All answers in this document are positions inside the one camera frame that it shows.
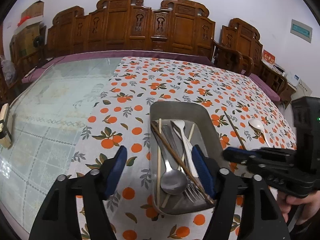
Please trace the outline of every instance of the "metal tray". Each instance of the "metal tray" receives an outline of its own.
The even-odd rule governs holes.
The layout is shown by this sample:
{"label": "metal tray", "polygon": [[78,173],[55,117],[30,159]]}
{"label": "metal tray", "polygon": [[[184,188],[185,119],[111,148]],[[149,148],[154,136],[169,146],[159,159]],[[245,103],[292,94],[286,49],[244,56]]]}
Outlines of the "metal tray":
{"label": "metal tray", "polygon": [[[159,101],[155,102],[150,107],[150,122],[162,119],[162,124],[170,125],[171,120],[184,120],[185,134],[189,135],[192,124],[195,124],[194,132],[191,138],[191,144],[199,145],[205,156],[214,158],[220,167],[228,167],[228,162],[222,158],[222,146],[215,127],[212,124],[211,118],[207,110],[198,104],[187,102],[171,102]],[[179,154],[182,155],[183,145],[180,139],[172,132],[176,141]],[[199,212],[212,208],[204,199],[192,203],[183,194],[171,195],[165,208],[162,208],[162,203],[166,198],[166,193],[160,190],[160,207],[156,206],[156,182],[157,182],[157,152],[158,144],[153,133],[150,130],[150,153],[151,153],[151,174],[152,174],[152,195],[153,205],[159,213],[168,215],[181,215],[193,212]],[[173,169],[178,167],[178,164],[167,152],[168,160]],[[165,172],[163,158],[161,157],[161,175]]]}

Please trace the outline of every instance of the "metal spoon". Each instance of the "metal spoon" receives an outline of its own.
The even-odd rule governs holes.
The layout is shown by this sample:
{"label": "metal spoon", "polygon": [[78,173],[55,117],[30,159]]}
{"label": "metal spoon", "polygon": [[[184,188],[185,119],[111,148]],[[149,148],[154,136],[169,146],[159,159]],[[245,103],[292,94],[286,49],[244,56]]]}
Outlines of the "metal spoon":
{"label": "metal spoon", "polygon": [[254,130],[257,130],[257,131],[262,132],[264,141],[265,141],[266,144],[271,148],[270,144],[269,144],[268,141],[266,140],[266,135],[265,135],[265,132],[264,132],[264,126],[263,126],[262,122],[260,122],[260,121],[259,121],[258,119],[256,119],[256,118],[253,118],[253,119],[250,119],[250,120],[249,120],[249,125],[250,125]]}
{"label": "metal spoon", "polygon": [[178,195],[178,194],[184,192],[185,189],[187,188],[187,186],[188,186],[187,177],[181,171],[174,170],[171,167],[171,165],[168,161],[168,158],[167,158],[164,144],[162,143],[162,141],[158,137],[158,135],[154,132],[154,130],[153,129],[151,129],[151,130],[152,130],[152,132],[156,138],[156,141],[160,147],[161,155],[164,160],[165,169],[166,169],[165,173],[162,175],[162,177],[160,179],[160,186],[164,192],[171,194],[171,195]]}

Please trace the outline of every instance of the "tablecloth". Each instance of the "tablecloth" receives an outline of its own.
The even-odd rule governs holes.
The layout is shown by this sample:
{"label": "tablecloth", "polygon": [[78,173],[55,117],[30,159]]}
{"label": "tablecloth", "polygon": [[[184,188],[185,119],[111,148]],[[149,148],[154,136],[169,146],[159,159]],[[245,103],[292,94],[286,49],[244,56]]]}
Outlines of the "tablecloth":
{"label": "tablecloth", "polygon": [[[251,118],[264,123],[271,145],[296,149],[295,135],[276,106],[249,78],[236,73],[189,62],[125,57],[104,91],[88,116],[88,132],[75,148],[86,160],[72,162],[68,174],[82,176],[112,158],[119,145],[127,148],[128,162],[116,192],[104,203],[117,239],[202,239],[212,216],[212,209],[163,216],[151,206],[149,109],[155,101],[194,102],[205,107],[223,148],[240,147],[226,111],[247,149],[266,146],[262,135],[248,126]],[[237,175],[245,172],[233,163],[230,169]],[[236,239],[239,233],[242,203],[239,196],[229,239]],[[89,239],[81,198],[77,208],[82,238]]]}

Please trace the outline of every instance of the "brown chopstick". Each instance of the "brown chopstick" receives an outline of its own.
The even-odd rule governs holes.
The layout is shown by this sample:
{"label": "brown chopstick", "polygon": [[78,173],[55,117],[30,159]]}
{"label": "brown chopstick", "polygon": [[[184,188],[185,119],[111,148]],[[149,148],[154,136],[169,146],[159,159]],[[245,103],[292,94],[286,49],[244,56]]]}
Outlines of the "brown chopstick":
{"label": "brown chopstick", "polygon": [[185,166],[183,161],[180,159],[179,155],[171,148],[170,144],[166,141],[166,139],[163,138],[163,136],[159,132],[158,128],[153,123],[151,123],[151,127],[156,132],[156,134],[159,136],[159,138],[161,139],[161,141],[163,142],[165,147],[168,149],[168,151],[170,152],[172,157],[183,168],[183,170],[188,175],[188,177],[192,180],[192,182],[199,188],[201,193],[205,196],[206,201],[208,201],[210,204],[214,204],[215,202],[213,201],[213,199],[210,198],[209,195],[207,195],[207,193],[204,191],[202,185],[200,185],[199,182],[192,176],[191,172],[189,171],[189,169],[187,169],[187,167]]}
{"label": "brown chopstick", "polygon": [[233,123],[232,123],[231,120],[230,120],[230,117],[227,115],[226,111],[223,111],[223,112],[224,112],[224,114],[226,115],[229,123],[231,124],[231,127],[232,127],[233,130],[235,131],[235,133],[236,133],[236,135],[237,135],[237,137],[238,137],[238,139],[239,139],[239,141],[240,141],[240,144],[241,144],[242,148],[243,148],[244,150],[246,150],[246,148],[245,148],[245,146],[244,146],[244,143],[243,143],[242,139],[240,138],[240,135],[238,134],[237,129],[235,128],[235,126],[233,125]]}

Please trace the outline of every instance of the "wooden chopstick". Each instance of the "wooden chopstick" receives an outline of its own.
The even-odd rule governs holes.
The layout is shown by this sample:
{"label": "wooden chopstick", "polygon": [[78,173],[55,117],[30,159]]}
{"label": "wooden chopstick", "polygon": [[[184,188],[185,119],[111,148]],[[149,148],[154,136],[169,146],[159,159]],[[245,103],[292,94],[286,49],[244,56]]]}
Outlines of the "wooden chopstick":
{"label": "wooden chopstick", "polygon": [[199,184],[199,182],[193,177],[193,175],[191,174],[191,172],[189,171],[189,169],[187,169],[187,167],[185,166],[185,164],[183,163],[183,161],[180,159],[179,155],[176,154],[176,152],[171,148],[170,144],[166,141],[166,139],[163,138],[162,134],[159,132],[158,128],[151,123],[151,127],[153,128],[153,130],[156,132],[156,134],[159,136],[160,140],[162,141],[162,143],[165,145],[165,147],[168,149],[168,151],[170,152],[170,154],[172,155],[172,157],[176,160],[176,162],[183,168],[183,170],[185,171],[185,173],[189,176],[189,178],[192,180],[192,182],[199,188],[199,190],[201,191],[201,193],[205,196],[206,201],[208,201],[210,204],[214,204],[215,202],[213,201],[212,198],[209,197],[209,195],[207,195],[207,193],[204,191],[202,185]]}
{"label": "wooden chopstick", "polygon": [[[190,142],[191,137],[192,137],[192,135],[193,135],[194,129],[195,129],[195,124],[193,123],[192,126],[191,126],[191,130],[190,130],[190,133],[189,133],[189,137],[188,137],[188,141],[189,141],[189,142]],[[164,199],[164,201],[163,201],[163,203],[162,203],[162,205],[161,205],[161,208],[165,208],[165,207],[166,207],[170,196],[171,196],[170,194],[167,194],[167,195],[165,196],[165,199]]]}
{"label": "wooden chopstick", "polygon": [[[159,130],[161,132],[162,122],[161,118],[159,119]],[[158,146],[158,155],[157,155],[157,196],[156,196],[156,204],[157,207],[160,207],[160,178],[161,178],[161,150]]]}
{"label": "wooden chopstick", "polygon": [[245,146],[244,146],[244,143],[243,143],[243,141],[241,140],[240,135],[238,134],[237,129],[235,128],[235,126],[233,125],[233,123],[232,123],[231,120],[230,120],[230,117],[227,115],[226,111],[223,111],[223,112],[224,112],[224,114],[226,115],[229,123],[231,124],[231,127],[232,127],[233,130],[235,131],[235,133],[236,133],[236,135],[237,135],[237,137],[238,137],[238,139],[239,139],[239,141],[240,141],[240,144],[241,144],[242,148],[243,148],[244,150],[246,150],[246,148],[245,148]]}

